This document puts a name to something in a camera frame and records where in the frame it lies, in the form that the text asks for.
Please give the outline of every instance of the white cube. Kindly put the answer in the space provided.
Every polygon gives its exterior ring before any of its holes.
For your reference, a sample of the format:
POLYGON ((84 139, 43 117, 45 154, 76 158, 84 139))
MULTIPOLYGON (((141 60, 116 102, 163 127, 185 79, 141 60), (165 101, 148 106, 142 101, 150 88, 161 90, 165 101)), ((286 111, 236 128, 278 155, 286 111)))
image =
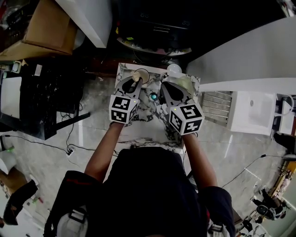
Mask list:
POLYGON ((109 118, 112 122, 128 124, 136 114, 140 100, 111 95, 109 104, 109 118))
POLYGON ((204 122, 204 113, 199 104, 171 107, 169 122, 180 135, 198 132, 204 122))

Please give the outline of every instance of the gray floor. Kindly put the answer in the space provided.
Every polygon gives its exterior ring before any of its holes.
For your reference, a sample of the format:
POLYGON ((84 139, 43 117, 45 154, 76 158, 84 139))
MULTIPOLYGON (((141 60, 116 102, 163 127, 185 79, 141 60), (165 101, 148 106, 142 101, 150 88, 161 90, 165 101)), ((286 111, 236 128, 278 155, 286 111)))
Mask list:
MULTIPOLYGON (((87 81, 82 101, 83 112, 91 112, 87 118, 74 125, 70 136, 70 143, 85 148, 95 149, 109 127, 108 106, 110 95, 114 90, 115 79, 97 78, 95 81, 87 81)), ((25 137, 31 141, 39 141, 61 148, 66 148, 66 140, 72 126, 58 131, 57 135, 41 141, 20 132, 8 134, 25 137)), ((262 154, 281 156, 284 148, 267 136, 253 135, 246 133, 230 132, 226 128, 205 121, 199 133, 199 141, 213 165, 218 178, 219 186, 223 186, 239 174, 244 167, 249 165, 262 154)), ((86 164, 93 151, 76 148, 74 153, 67 160, 64 151, 46 147, 39 144, 32 144, 20 138, 5 137, 6 146, 13 145, 17 158, 17 168, 24 174, 33 174, 40 182, 38 195, 44 203, 37 202, 36 211, 47 218, 48 208, 51 208, 60 183, 67 170, 84 171, 86 164)), ((117 151, 128 148, 128 145, 119 144, 117 151)), ((250 214, 255 205, 250 199, 254 195, 255 185, 267 185, 271 187, 277 175, 281 160, 277 157, 265 157, 255 161, 242 175, 225 187, 233 199, 233 207, 238 214, 244 218, 250 214)), ((188 157, 184 159, 186 172, 189 172, 190 165, 188 157)))

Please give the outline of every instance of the brown box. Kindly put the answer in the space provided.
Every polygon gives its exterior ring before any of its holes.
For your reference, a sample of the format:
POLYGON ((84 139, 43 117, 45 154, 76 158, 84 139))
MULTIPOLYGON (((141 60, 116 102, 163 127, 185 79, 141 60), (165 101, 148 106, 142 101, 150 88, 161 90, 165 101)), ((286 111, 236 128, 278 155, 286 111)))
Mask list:
POLYGON ((0 61, 71 55, 76 32, 76 24, 54 0, 40 0, 24 38, 2 51, 0 61))

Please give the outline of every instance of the black desk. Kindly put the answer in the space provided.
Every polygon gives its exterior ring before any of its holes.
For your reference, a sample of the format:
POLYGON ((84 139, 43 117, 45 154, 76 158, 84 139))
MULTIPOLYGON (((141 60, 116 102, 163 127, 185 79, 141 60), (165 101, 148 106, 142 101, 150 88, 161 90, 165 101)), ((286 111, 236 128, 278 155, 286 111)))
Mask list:
POLYGON ((54 136, 57 130, 90 117, 90 113, 78 116, 84 82, 81 67, 75 67, 72 63, 67 65, 64 60, 61 62, 56 59, 40 64, 43 66, 40 76, 34 76, 35 63, 23 66, 19 75, 8 75, 22 77, 19 119, 0 112, 0 122, 14 130, 46 140, 54 136), (57 123, 57 111, 72 113, 74 117, 57 123))

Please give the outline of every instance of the marble table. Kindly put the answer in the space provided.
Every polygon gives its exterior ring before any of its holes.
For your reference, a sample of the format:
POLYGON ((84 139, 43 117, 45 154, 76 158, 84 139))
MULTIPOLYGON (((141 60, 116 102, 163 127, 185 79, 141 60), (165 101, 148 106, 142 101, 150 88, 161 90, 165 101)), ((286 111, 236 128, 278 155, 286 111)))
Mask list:
MULTIPOLYGON (((152 102, 149 99, 149 95, 152 92, 158 94, 161 75, 168 72, 171 76, 172 73, 166 69, 120 63, 118 66, 115 87, 121 80, 131 76, 131 72, 134 72, 137 69, 146 69, 150 74, 150 80, 142 85, 139 97, 141 102, 137 114, 132 118, 129 124, 125 126, 118 142, 137 146, 160 146, 165 149, 182 153, 182 139, 168 122, 168 113, 166 111, 167 106, 165 104, 160 105, 158 101, 152 102)), ((192 81, 193 99, 197 103, 200 78, 177 73, 173 75, 173 78, 169 77, 169 81, 173 82, 174 78, 177 79, 182 77, 187 77, 187 80, 190 78, 192 81)))

